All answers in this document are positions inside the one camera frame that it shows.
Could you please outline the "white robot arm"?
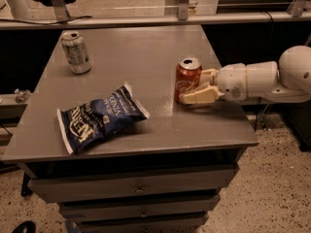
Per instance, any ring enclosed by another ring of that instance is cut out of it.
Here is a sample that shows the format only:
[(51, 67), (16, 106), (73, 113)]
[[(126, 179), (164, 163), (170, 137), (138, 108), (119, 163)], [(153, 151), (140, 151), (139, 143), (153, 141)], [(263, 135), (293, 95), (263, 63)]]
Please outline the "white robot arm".
[(311, 48), (285, 50), (278, 62), (230, 64), (202, 72), (199, 86), (181, 93), (182, 104), (211, 104), (219, 99), (243, 101), (261, 97), (275, 103), (311, 99)]

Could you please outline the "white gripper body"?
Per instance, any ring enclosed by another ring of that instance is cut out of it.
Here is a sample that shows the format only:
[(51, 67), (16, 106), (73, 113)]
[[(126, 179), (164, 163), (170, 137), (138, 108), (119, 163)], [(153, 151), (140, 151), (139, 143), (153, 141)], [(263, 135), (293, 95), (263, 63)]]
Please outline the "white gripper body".
[(226, 65), (216, 74), (215, 82), (226, 101), (242, 101), (247, 97), (246, 65)]

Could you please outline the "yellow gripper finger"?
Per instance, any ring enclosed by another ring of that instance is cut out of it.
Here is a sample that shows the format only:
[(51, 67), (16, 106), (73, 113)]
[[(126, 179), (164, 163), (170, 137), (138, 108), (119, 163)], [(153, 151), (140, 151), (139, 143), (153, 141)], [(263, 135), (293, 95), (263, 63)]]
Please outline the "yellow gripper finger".
[(216, 69), (206, 69), (201, 72), (200, 84), (208, 83), (209, 85), (215, 84), (215, 78), (218, 71)]
[(188, 93), (182, 93), (179, 95), (179, 99), (182, 104), (211, 104), (223, 95), (216, 86), (208, 85)]

